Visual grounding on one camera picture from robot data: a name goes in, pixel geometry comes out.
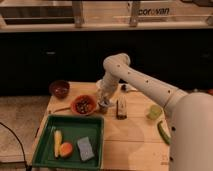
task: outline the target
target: wooden tabletop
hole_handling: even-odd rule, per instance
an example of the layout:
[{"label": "wooden tabletop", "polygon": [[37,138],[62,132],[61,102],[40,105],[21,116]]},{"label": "wooden tabletop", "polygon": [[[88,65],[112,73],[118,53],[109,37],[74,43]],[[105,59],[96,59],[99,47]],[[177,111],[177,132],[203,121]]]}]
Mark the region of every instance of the wooden tabletop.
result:
[{"label": "wooden tabletop", "polygon": [[[33,152],[48,111],[69,107],[71,101],[81,94],[97,97],[97,90],[95,83],[70,82],[70,92],[65,99],[58,100],[52,96],[34,141]],[[155,103],[141,92],[124,93],[119,87],[111,101],[115,103],[120,95],[126,99],[127,119],[116,119],[115,106],[109,108],[106,114],[96,113],[104,118],[102,169],[168,171],[169,146],[162,141],[157,130],[157,122],[163,120],[163,127],[169,133],[165,116],[161,115],[156,121],[149,120],[146,115]],[[72,112],[68,109],[54,114],[72,115]]]}]

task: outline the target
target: black cable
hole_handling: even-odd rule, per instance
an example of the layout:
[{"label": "black cable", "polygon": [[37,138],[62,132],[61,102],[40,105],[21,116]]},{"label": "black cable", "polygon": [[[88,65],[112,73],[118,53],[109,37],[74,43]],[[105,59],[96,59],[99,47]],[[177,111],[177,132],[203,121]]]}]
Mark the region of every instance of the black cable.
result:
[{"label": "black cable", "polygon": [[2,122],[0,122],[0,124],[5,127],[6,129],[8,129],[14,136],[15,138],[17,139],[17,141],[19,142],[20,146],[21,146],[21,150],[22,150],[22,153],[23,153],[23,158],[24,158],[24,166],[25,166],[25,169],[28,170],[28,166],[27,166],[27,161],[26,161],[26,156],[25,156],[25,152],[24,152],[24,148],[23,148],[23,144],[21,143],[21,141],[19,140],[18,136],[15,134],[15,132],[10,129],[9,127],[7,127],[5,124],[3,124]]}]

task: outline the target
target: blue sponge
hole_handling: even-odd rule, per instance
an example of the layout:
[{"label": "blue sponge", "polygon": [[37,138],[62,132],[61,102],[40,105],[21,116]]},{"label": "blue sponge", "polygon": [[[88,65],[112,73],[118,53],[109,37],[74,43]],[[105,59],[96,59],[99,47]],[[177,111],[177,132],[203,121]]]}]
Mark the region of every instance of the blue sponge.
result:
[{"label": "blue sponge", "polygon": [[82,161],[87,161],[93,158],[95,155],[90,144],[89,137],[83,137],[77,141],[78,148],[80,150],[80,156]]}]

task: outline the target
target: bowl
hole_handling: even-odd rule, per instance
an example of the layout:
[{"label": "bowl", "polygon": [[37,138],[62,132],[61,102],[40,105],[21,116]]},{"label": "bowl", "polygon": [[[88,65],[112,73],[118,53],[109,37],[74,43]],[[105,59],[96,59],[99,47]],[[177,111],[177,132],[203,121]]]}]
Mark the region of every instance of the bowl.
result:
[{"label": "bowl", "polygon": [[71,103],[71,110],[74,114],[90,115],[96,110],[97,102],[91,95],[80,95]]},{"label": "bowl", "polygon": [[52,82],[49,86],[49,92],[53,96],[63,99],[67,97],[69,93],[70,85],[69,82],[64,80],[56,80]]}]

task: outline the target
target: green plastic tray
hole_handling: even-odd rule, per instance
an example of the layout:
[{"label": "green plastic tray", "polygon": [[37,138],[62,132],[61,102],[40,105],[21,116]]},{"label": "green plastic tray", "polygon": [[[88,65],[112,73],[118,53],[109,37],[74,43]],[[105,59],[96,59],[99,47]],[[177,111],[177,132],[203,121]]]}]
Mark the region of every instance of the green plastic tray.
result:
[{"label": "green plastic tray", "polygon": [[[103,129],[102,117],[76,117],[50,115],[47,118],[35,154],[32,160],[33,167],[68,168],[82,170],[99,170],[102,160]],[[54,157],[54,131],[59,129],[63,134],[63,142],[73,144],[73,153],[69,158]],[[95,157],[82,162],[77,140],[89,137]]]}]

